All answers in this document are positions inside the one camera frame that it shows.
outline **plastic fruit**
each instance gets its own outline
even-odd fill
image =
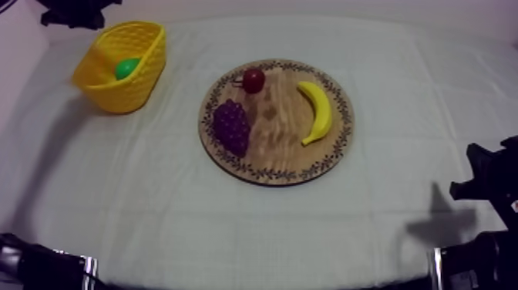
[[[213,129],[215,137],[226,150],[237,157],[246,155],[251,128],[240,103],[227,99],[219,105],[214,111]]]
[[[306,146],[323,138],[331,129],[331,104],[324,91],[314,83],[299,82],[297,88],[310,100],[315,114],[311,132],[302,140],[302,145]]]
[[[247,93],[259,93],[264,86],[266,76],[260,69],[247,69],[244,71],[243,80],[234,81],[240,83],[240,86]]]
[[[117,80],[125,79],[129,76],[136,66],[139,65],[140,59],[124,59],[119,62],[115,68],[115,77]]]

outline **green ball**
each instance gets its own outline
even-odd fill
[[[117,64],[115,68],[115,77],[117,80],[124,79],[129,76],[136,66],[139,64],[140,59],[124,59]]]

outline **cable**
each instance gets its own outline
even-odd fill
[[[8,0],[7,4],[3,7],[3,8],[0,8],[0,14],[2,14],[3,12],[5,12],[7,9],[9,9],[9,7],[11,7],[13,4],[15,4],[18,0]]]

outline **white wall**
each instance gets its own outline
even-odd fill
[[[32,1],[38,15],[45,11]],[[104,10],[108,25],[281,13],[365,17],[518,40],[518,0],[123,0]],[[56,41],[91,32],[53,25],[45,33]]]
[[[0,132],[49,41],[26,0],[0,14]]]

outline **floral border pattern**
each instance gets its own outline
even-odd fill
[[[335,165],[335,161],[343,157],[343,150],[348,145],[348,137],[352,135],[352,127],[348,126],[352,124],[352,115],[348,108],[347,101],[342,97],[342,90],[340,87],[335,86],[334,82],[331,81],[330,77],[323,72],[317,71],[315,68],[296,62],[271,60],[269,62],[263,62],[258,66],[255,66],[261,70],[272,70],[275,68],[281,68],[282,70],[292,70],[295,72],[307,72],[313,74],[318,81],[320,81],[324,89],[334,95],[334,100],[338,104],[338,112],[340,113],[341,120],[345,124],[340,131],[338,139],[333,144],[333,151],[330,154],[326,154],[320,161],[315,161],[309,168],[303,169],[300,172],[294,170],[273,170],[271,168],[253,168],[252,164],[246,164],[241,161],[241,158],[234,156],[229,153],[223,146],[221,146],[219,140],[214,136],[214,130],[212,128],[212,116],[214,110],[217,108],[218,99],[221,97],[221,90],[229,83],[235,80],[238,76],[242,76],[245,69],[234,70],[233,73],[227,74],[220,78],[216,86],[210,92],[210,98],[205,105],[205,111],[203,113],[203,130],[208,135],[210,145],[217,148],[215,157],[220,161],[228,164],[234,171],[241,173],[249,173],[255,180],[259,181],[262,178],[268,180],[279,180],[282,179],[286,182],[291,182],[300,178],[301,181],[310,180],[317,177],[320,174],[328,171]]]

